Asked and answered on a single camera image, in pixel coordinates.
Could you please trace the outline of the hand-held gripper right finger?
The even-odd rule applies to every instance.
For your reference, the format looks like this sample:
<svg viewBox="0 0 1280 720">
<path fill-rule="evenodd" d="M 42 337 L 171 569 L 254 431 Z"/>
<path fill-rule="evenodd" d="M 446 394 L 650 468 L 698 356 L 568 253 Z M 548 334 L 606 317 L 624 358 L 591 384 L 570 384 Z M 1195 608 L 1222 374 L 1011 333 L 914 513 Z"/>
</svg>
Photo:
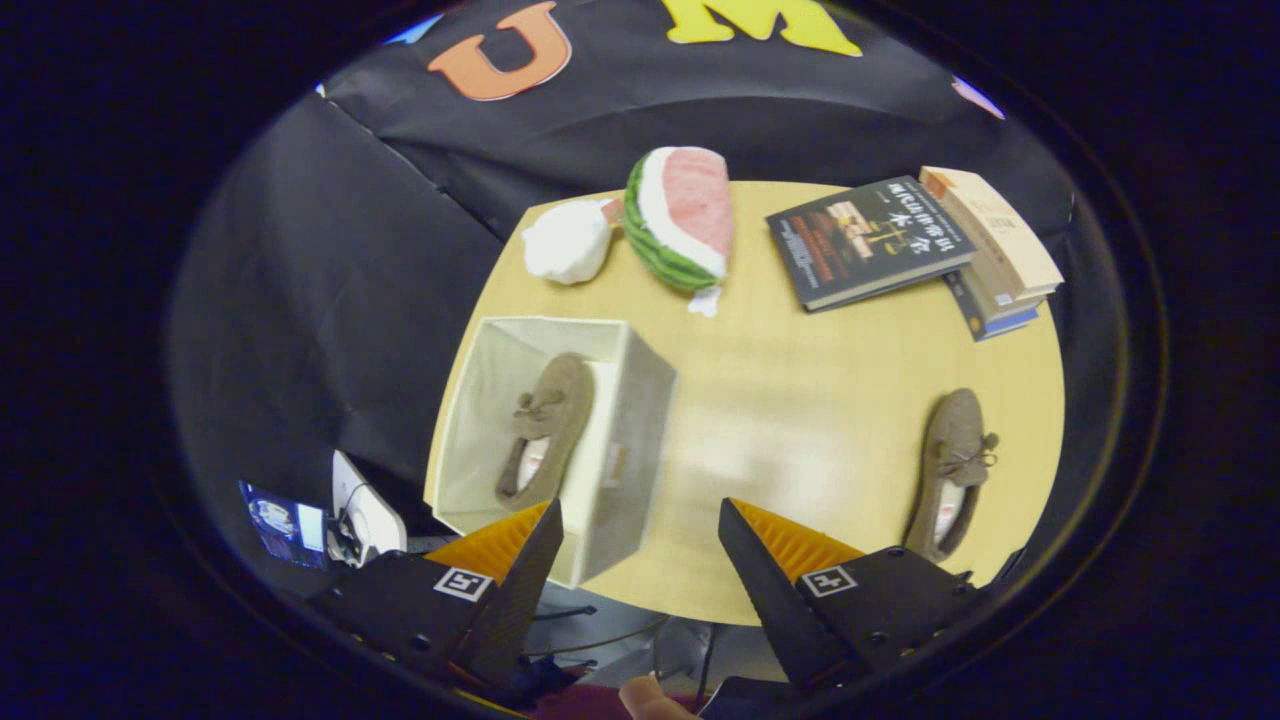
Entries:
<svg viewBox="0 0 1280 720">
<path fill-rule="evenodd" d="M 986 601 L 902 546 L 864 553 L 740 498 L 722 500 L 718 538 L 785 675 L 805 691 L 887 673 Z"/>
</svg>

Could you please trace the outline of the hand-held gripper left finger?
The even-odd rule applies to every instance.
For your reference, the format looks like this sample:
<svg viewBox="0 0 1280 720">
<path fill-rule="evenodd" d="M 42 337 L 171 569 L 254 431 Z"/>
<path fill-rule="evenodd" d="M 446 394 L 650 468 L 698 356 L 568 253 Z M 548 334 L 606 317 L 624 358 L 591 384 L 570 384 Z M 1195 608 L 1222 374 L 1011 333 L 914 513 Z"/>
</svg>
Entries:
<svg viewBox="0 0 1280 720">
<path fill-rule="evenodd" d="M 554 498 L 430 553 L 383 553 L 305 605 L 417 676 L 504 691 L 563 538 Z"/>
</svg>

